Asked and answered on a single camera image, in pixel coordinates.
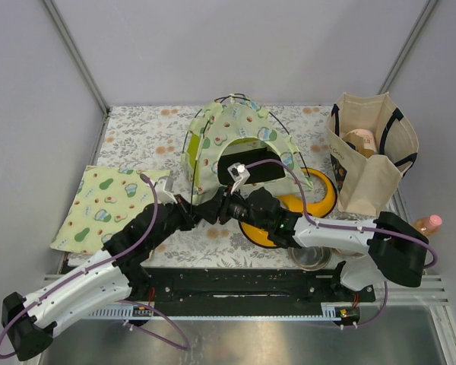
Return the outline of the green avocado pet tent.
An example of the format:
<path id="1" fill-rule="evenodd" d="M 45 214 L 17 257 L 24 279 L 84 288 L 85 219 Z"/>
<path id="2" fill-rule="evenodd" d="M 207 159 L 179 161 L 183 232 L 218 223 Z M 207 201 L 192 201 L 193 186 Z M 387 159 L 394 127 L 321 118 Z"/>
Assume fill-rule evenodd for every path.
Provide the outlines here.
<path id="1" fill-rule="evenodd" d="M 244 94 L 218 98 L 195 114 L 182 146 L 182 163 L 194 205 L 233 183 L 228 168 L 234 163 L 249 169 L 245 194 L 259 187 L 274 196 L 314 188 L 302 171 L 306 162 L 295 138 L 273 113 Z"/>

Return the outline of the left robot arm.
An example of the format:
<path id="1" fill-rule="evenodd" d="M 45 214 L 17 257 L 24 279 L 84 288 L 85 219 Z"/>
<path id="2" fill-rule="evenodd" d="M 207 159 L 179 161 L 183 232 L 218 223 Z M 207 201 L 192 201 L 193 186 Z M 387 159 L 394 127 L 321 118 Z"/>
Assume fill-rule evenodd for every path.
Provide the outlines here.
<path id="1" fill-rule="evenodd" d="M 3 299 L 0 346 L 7 338 L 11 355 L 26 361 L 83 316 L 116 301 L 144 299 L 150 283 L 142 262 L 176 231 L 189 231 L 200 219 L 181 195 L 173 203 L 147 205 L 83 265 L 33 293 L 14 292 Z"/>

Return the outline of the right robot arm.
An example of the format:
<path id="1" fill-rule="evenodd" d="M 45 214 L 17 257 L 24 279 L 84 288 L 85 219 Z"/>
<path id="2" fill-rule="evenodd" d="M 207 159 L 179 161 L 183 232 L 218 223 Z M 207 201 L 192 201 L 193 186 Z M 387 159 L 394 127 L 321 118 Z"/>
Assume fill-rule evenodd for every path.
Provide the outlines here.
<path id="1" fill-rule="evenodd" d="M 356 259 L 345 259 L 339 277 L 331 281 L 332 295 L 341 301 L 383 281 L 411 288 L 421 285 L 429 241 L 389 211 L 364 221 L 305 216 L 285 209 L 264 188 L 246 198 L 220 188 L 192 211 L 211 224 L 234 219 L 256 227 L 279 248 L 324 247 L 358 254 Z"/>

